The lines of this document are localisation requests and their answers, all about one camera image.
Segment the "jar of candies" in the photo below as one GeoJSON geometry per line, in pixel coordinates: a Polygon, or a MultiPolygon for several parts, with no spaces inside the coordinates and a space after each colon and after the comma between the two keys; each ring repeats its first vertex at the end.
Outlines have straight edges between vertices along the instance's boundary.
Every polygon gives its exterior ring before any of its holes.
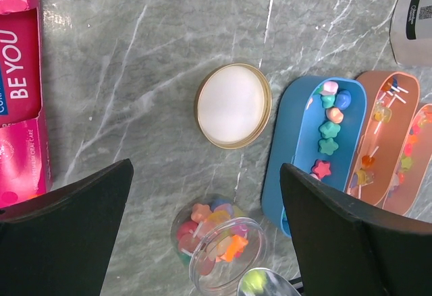
{"type": "Polygon", "coordinates": [[[257,222],[231,199],[209,194],[182,208],[171,241],[205,296],[235,295],[242,276],[265,259],[266,238],[257,222]]]}

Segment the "marble countertop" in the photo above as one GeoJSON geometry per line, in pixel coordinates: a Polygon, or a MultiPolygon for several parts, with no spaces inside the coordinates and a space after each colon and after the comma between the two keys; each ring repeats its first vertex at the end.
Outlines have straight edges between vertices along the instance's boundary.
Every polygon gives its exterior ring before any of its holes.
{"type": "MultiPolygon", "coordinates": [[[[305,74],[355,78],[403,70],[432,101],[431,68],[397,66],[396,0],[42,0],[43,72],[55,187],[116,160],[135,175],[103,296],[197,295],[176,258],[176,212],[207,192],[235,197],[268,234],[271,267],[299,275],[290,239],[263,218],[260,192],[284,88],[305,74]],[[231,62],[259,66],[271,120],[251,145],[222,150],[193,114],[203,78],[231,62]]],[[[432,221],[431,172],[410,216],[432,221]]]]}

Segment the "white jar lid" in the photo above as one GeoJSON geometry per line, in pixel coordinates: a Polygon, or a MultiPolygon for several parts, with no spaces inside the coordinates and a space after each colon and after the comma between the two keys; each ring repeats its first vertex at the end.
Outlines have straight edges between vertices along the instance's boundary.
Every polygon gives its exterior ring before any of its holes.
{"type": "Polygon", "coordinates": [[[262,132],[270,116],[271,91],[251,65],[235,63],[214,71],[196,99],[201,131],[216,146],[241,148],[262,132]]]}

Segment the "toothpaste box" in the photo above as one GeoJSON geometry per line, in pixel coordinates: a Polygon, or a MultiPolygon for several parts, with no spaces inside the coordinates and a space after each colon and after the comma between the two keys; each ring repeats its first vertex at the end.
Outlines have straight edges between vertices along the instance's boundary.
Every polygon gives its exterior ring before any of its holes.
{"type": "Polygon", "coordinates": [[[52,185],[39,0],[0,0],[0,208],[52,185]]]}

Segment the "orange tray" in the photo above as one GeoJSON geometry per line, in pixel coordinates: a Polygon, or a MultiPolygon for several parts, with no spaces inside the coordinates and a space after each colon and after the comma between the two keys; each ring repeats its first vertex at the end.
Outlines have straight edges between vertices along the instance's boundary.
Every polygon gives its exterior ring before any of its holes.
{"type": "MultiPolygon", "coordinates": [[[[409,170],[403,172],[403,182],[395,190],[389,191],[386,195],[383,208],[389,212],[405,215],[419,194],[421,183],[432,156],[432,123],[425,121],[422,126],[422,121],[425,117],[427,118],[426,113],[432,114],[432,104],[421,103],[410,126],[410,129],[415,125],[420,126],[419,133],[416,135],[417,143],[412,145],[410,155],[413,163],[409,170]]],[[[410,129],[406,134],[404,146],[410,142],[410,129]]],[[[397,164],[398,170],[400,170],[400,159],[397,164]]]]}
{"type": "MultiPolygon", "coordinates": [[[[407,73],[392,71],[368,71],[360,75],[357,80],[366,90],[368,106],[347,187],[350,186],[355,171],[361,168],[361,158],[370,154],[374,147],[378,146],[379,149],[374,155],[375,163],[371,168],[375,179],[372,184],[362,187],[361,200],[382,206],[393,174],[396,172],[407,131],[409,131],[411,120],[419,103],[419,81],[407,73]],[[389,123],[382,123],[377,134],[374,134],[378,121],[372,116],[373,107],[381,96],[381,88],[387,82],[392,83],[393,77],[398,80],[399,87],[408,91],[408,93],[398,93],[406,104],[395,100],[391,106],[392,116],[389,123]]],[[[358,195],[356,188],[351,191],[351,194],[358,195]]]]}

